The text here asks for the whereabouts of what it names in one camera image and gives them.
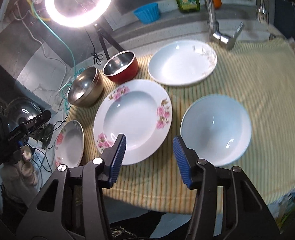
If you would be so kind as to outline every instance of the plate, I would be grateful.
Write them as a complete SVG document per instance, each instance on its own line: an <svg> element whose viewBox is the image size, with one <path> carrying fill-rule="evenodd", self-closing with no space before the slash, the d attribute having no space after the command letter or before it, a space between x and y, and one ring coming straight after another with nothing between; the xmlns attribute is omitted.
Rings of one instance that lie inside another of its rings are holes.
<svg viewBox="0 0 295 240"><path fill-rule="evenodd" d="M181 123L181 136L199 158L214 166L239 159L252 136L251 120L236 100L222 95L209 95L195 101Z"/></svg>
<svg viewBox="0 0 295 240"><path fill-rule="evenodd" d="M148 72L152 79L168 86L187 86L208 77L217 64L212 47L201 41L176 41L151 58Z"/></svg>
<svg viewBox="0 0 295 240"><path fill-rule="evenodd" d="M84 150L84 132L81 124L72 120L60 131L55 141L55 166L61 164L69 168L80 165Z"/></svg>
<svg viewBox="0 0 295 240"><path fill-rule="evenodd" d="M135 164L161 146L171 122L172 104L164 88L149 80L132 80L102 102L93 125L95 144L102 153L122 133L127 142L122 165Z"/></svg>

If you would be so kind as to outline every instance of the orange object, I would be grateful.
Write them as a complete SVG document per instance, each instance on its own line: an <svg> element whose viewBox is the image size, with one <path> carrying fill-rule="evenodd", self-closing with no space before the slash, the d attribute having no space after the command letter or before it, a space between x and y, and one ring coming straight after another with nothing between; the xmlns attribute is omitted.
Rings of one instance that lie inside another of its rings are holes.
<svg viewBox="0 0 295 240"><path fill-rule="evenodd" d="M214 8L219 9L222 6L222 1L221 0L213 0L214 2Z"/></svg>

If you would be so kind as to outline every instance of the screw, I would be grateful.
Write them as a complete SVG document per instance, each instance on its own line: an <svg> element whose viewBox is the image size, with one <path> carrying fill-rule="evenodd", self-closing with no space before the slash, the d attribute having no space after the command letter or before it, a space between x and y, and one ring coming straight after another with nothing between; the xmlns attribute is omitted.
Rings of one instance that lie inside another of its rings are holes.
<svg viewBox="0 0 295 240"><path fill-rule="evenodd" d="M206 165L207 164L207 160L205 160L205 159L199 159L199 160L197 160L197 162L199 165Z"/></svg>
<svg viewBox="0 0 295 240"><path fill-rule="evenodd" d="M95 158L95 159L93 159L93 164L101 164L102 162L103 162L103 160L101 159L101 158Z"/></svg>
<svg viewBox="0 0 295 240"><path fill-rule="evenodd" d="M239 166L233 166L233 171L235 171L235 172L241 172L242 171L242 169L239 167Z"/></svg>
<svg viewBox="0 0 295 240"><path fill-rule="evenodd" d="M67 169L67 166L64 165L64 164L61 164L59 167L58 167L58 171L65 171Z"/></svg>

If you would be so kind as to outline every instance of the red bowl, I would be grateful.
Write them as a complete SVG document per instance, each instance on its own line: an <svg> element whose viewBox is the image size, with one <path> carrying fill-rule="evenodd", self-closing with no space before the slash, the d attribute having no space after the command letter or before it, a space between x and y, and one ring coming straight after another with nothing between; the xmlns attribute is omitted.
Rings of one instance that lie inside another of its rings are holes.
<svg viewBox="0 0 295 240"><path fill-rule="evenodd" d="M139 70L135 53L126 50L113 56L104 66L103 75L117 84L133 79Z"/></svg>

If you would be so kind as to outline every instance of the ring light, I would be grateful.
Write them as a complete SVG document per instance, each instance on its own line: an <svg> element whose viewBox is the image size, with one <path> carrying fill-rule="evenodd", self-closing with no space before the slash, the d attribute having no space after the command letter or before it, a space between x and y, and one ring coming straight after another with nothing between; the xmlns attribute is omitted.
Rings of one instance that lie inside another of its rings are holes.
<svg viewBox="0 0 295 240"><path fill-rule="evenodd" d="M111 1L112 0L99 0L91 11L74 17L66 17L60 14L55 8L54 0L45 0L45 4L46 10L52 20L67 27L79 28L95 22L106 11Z"/></svg>

